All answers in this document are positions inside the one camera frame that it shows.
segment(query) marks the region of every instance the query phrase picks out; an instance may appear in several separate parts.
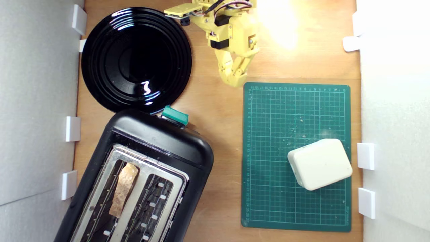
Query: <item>metal toaster grill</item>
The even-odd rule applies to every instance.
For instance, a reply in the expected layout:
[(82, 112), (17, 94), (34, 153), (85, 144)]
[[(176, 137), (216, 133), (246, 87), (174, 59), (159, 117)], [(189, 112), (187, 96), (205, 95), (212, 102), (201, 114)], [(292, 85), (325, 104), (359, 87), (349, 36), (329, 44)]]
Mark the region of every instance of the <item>metal toaster grill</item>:
[[(109, 213), (120, 173), (127, 165), (138, 172), (120, 216)], [(189, 177), (160, 161), (116, 144), (87, 200), (72, 241), (158, 242), (172, 225)]]

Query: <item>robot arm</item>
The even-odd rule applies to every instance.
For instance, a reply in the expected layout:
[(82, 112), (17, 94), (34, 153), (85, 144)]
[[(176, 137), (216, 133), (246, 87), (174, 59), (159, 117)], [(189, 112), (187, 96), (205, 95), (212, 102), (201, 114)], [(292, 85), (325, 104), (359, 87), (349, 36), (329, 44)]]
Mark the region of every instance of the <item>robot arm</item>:
[(222, 80), (240, 87), (257, 47), (257, 24), (247, 13), (255, 8), (257, 0), (193, 0), (164, 11), (165, 15), (180, 19), (182, 25), (195, 23), (206, 32), (208, 46), (215, 49), (218, 70)]

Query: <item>white wall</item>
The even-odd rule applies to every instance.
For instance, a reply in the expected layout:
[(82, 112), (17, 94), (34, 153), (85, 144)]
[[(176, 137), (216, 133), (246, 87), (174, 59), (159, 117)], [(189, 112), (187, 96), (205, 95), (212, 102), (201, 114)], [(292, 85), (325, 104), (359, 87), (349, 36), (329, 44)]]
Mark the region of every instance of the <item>white wall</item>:
[(83, 0), (10, 0), (0, 8), (0, 241), (52, 241), (70, 201), (66, 116), (76, 114)]
[(428, 1), (358, 0), (362, 140), (375, 143), (376, 219), (365, 242), (430, 241), (430, 15)]

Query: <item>wooden surface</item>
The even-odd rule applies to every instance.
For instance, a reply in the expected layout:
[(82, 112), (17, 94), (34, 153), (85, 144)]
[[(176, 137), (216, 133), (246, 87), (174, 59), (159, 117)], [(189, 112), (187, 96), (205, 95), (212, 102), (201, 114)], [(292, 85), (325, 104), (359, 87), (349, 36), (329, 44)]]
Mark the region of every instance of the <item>wooden surface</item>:
[[(86, 0), (87, 34), (105, 16), (126, 7), (164, 10), (187, 0)], [(259, 20), (260, 53), (248, 71), (248, 81), (347, 84), (351, 86), (353, 205), (352, 231), (328, 233), (244, 228), (240, 225), (242, 88), (218, 77), (213, 50), (197, 26), (185, 27), (193, 49), (190, 82), (173, 108), (190, 115), (190, 122), (211, 144), (215, 161), (185, 237), (186, 242), (362, 242), (363, 218), (358, 213), (356, 145), (361, 141), (359, 54), (345, 53), (342, 38), (352, 35), (354, 0), (260, 0), (252, 11)], [(89, 94), (80, 74), (78, 111), (81, 141), (76, 144), (74, 169), (81, 178), (109, 118), (113, 115)]]

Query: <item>grid lines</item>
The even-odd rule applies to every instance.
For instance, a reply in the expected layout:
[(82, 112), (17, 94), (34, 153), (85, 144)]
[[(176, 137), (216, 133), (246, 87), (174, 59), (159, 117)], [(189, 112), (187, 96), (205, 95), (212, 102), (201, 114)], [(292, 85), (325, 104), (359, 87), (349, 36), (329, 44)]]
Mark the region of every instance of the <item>grid lines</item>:
[(350, 90), (342, 85), (246, 83), (244, 226), (350, 230), (350, 178), (308, 191), (287, 161), (295, 148), (342, 141), (350, 158)]

